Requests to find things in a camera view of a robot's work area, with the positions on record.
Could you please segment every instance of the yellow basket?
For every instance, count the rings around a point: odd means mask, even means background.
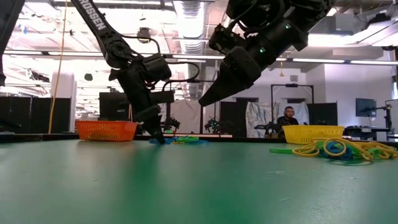
[[[313,138],[341,138],[343,126],[291,125],[283,126],[286,141],[292,144],[310,144]]]

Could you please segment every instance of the rope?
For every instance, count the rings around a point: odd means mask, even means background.
[[[63,12],[61,56],[60,56],[60,64],[58,66],[57,81],[55,82],[54,95],[52,97],[52,102],[51,102],[50,121],[49,121],[49,134],[51,134],[52,120],[53,120],[53,114],[54,114],[54,108],[55,108],[55,99],[57,98],[58,83],[60,81],[61,64],[62,64],[62,58],[63,58],[63,48],[64,48],[64,45],[65,45],[65,27],[66,27],[66,24],[67,24],[67,8],[68,8],[68,0],[65,0],[65,11]]]
[[[378,142],[351,142],[340,138],[317,138],[306,146],[293,149],[293,154],[303,157],[329,157],[344,161],[362,158],[367,161],[374,159],[392,159],[398,157],[394,147]]]

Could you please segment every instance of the dark shirt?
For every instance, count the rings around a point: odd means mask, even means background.
[[[299,122],[295,118],[286,118],[285,116],[281,116],[277,120],[277,124],[279,125],[299,125]]]

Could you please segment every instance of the plastic basket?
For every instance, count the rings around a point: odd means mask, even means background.
[[[310,144],[313,138],[341,138],[344,127],[321,125],[283,126],[286,141],[292,144]]]
[[[79,138],[90,141],[131,141],[137,123],[127,121],[77,121]]]

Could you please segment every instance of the orange basket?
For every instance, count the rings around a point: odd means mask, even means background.
[[[131,141],[137,123],[128,121],[77,121],[79,138],[90,141]]]

